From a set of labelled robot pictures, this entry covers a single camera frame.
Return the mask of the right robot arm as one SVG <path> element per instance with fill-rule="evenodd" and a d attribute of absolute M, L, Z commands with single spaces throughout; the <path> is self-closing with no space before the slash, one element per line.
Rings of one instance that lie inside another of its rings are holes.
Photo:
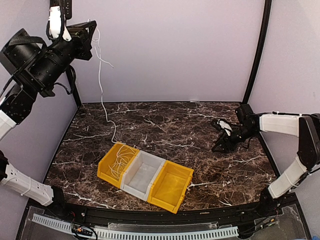
<path fill-rule="evenodd" d="M 249 104 L 235 109 L 238 123 L 215 118 L 211 125 L 220 132 L 211 150 L 228 154 L 254 137 L 270 140 L 274 135 L 278 147 L 292 161 L 283 165 L 281 174 L 260 193 L 254 211 L 266 217 L 280 206 L 287 194 L 320 169 L 320 115 L 319 113 L 286 113 L 280 111 L 255 113 Z"/>

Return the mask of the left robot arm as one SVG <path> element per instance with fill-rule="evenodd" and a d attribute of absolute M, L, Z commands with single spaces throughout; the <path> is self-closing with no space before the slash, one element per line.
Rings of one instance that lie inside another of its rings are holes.
<path fill-rule="evenodd" d="M 62 73 L 76 79 L 71 67 L 73 60 L 92 58 L 92 39 L 97 23 L 94 20 L 67 26 L 69 36 L 58 37 L 46 45 L 41 37 L 19 30 L 0 51 L 0 63 L 10 74 L 0 101 L 0 137 L 3 139 L 31 113 L 38 95 L 54 97 L 54 87 Z M 0 155 L 0 184 L 48 207 L 60 218 L 71 213 L 65 203 L 63 190 L 40 183 L 17 170 L 2 153 Z"/>

